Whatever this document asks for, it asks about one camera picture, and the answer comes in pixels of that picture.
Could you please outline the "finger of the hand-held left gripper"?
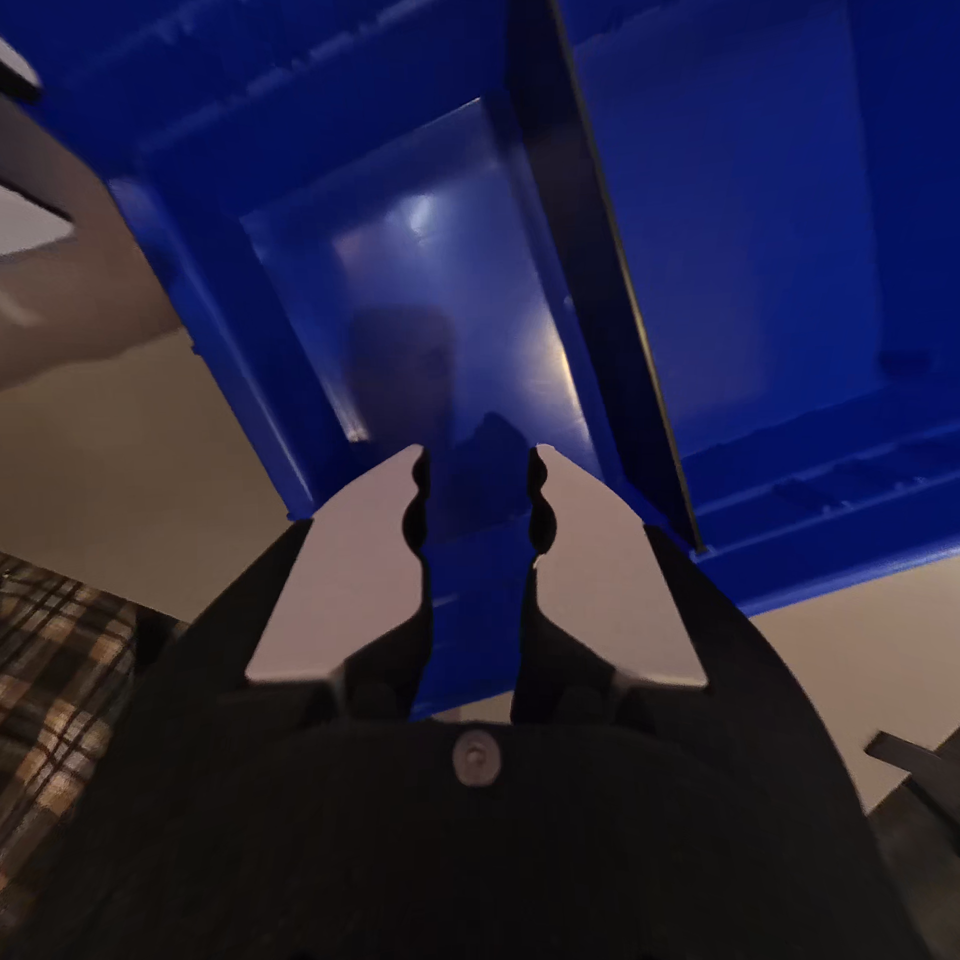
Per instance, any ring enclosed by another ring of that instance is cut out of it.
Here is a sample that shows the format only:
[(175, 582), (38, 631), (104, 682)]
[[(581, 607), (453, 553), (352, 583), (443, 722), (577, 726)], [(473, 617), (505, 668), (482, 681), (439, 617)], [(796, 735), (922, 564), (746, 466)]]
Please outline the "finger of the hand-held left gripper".
[(1, 94), (16, 102), (38, 102), (42, 97), (42, 80), (5, 38), (1, 38)]
[(1, 177), (1, 258), (50, 247), (76, 233), (76, 219), (51, 183)]

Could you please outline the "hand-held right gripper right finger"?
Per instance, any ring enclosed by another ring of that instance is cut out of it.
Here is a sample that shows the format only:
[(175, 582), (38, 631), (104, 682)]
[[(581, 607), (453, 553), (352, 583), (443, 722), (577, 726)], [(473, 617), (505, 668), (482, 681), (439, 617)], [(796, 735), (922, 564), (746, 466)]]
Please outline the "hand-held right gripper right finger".
[(520, 614), (513, 724), (611, 723), (647, 695), (709, 695), (648, 525), (555, 447), (530, 451), (534, 557)]

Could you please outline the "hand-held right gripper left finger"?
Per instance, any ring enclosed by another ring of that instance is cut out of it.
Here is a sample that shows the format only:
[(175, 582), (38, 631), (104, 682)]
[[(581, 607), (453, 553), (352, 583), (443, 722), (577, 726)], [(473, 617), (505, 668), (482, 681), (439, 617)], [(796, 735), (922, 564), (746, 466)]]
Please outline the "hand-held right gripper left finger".
[(432, 651), (429, 454), (409, 445), (334, 494), (246, 665), (254, 687), (315, 686), (339, 714), (412, 713)]

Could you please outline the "blue plastic bin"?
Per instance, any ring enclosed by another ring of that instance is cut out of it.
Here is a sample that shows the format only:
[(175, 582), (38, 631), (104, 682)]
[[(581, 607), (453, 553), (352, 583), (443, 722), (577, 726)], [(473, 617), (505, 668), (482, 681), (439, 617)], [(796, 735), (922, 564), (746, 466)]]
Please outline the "blue plastic bin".
[(430, 452), (421, 717), (549, 445), (749, 615), (958, 552), (958, 2), (2, 2), (291, 520)]

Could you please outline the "person's plaid shirt torso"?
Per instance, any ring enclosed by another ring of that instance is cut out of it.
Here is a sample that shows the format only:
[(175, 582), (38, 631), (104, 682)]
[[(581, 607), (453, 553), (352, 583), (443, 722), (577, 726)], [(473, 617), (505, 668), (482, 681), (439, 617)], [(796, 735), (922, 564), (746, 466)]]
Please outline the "person's plaid shirt torso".
[(1, 928), (34, 905), (139, 681), (188, 623), (1, 556)]

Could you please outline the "dark bar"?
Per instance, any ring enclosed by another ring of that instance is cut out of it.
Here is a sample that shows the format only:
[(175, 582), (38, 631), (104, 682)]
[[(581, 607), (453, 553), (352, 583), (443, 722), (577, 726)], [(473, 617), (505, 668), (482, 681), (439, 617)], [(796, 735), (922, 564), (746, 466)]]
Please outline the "dark bar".
[(929, 806), (958, 822), (957, 761), (885, 731), (878, 732), (870, 739), (864, 753), (907, 773)]

